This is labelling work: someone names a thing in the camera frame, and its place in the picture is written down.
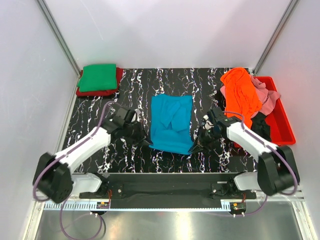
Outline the blue t shirt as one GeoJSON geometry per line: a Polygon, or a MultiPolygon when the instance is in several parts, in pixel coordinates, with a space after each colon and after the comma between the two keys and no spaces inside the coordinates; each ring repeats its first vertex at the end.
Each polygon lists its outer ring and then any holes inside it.
{"type": "Polygon", "coordinates": [[[150,139],[152,149],[187,155],[193,145],[190,135],[191,95],[160,94],[151,98],[150,139]]]}

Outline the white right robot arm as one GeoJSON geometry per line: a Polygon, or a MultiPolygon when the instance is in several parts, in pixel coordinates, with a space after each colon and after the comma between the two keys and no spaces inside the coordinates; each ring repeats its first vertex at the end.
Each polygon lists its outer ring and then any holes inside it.
{"type": "Polygon", "coordinates": [[[245,117],[237,112],[216,107],[203,116],[190,154],[208,150],[213,143],[225,138],[238,144],[258,163],[257,171],[242,172],[226,184],[225,193],[239,198],[245,191],[261,191],[266,196],[292,196],[298,190],[300,176],[292,149],[272,143],[245,125],[245,117]]]}

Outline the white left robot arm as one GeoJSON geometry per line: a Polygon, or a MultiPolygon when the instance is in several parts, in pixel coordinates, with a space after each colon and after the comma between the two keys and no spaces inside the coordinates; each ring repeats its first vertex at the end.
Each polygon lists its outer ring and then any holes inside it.
{"type": "Polygon", "coordinates": [[[103,198],[108,193],[108,186],[100,177],[91,173],[73,176],[83,162],[121,138],[129,139],[134,145],[188,155],[193,145],[190,122],[191,110],[185,107],[161,108],[156,111],[150,134],[147,134],[137,111],[119,106],[110,117],[101,115],[97,126],[70,147],[40,156],[32,181],[33,198],[39,200],[37,191],[55,203],[62,203],[70,195],[83,192],[103,198]]]}

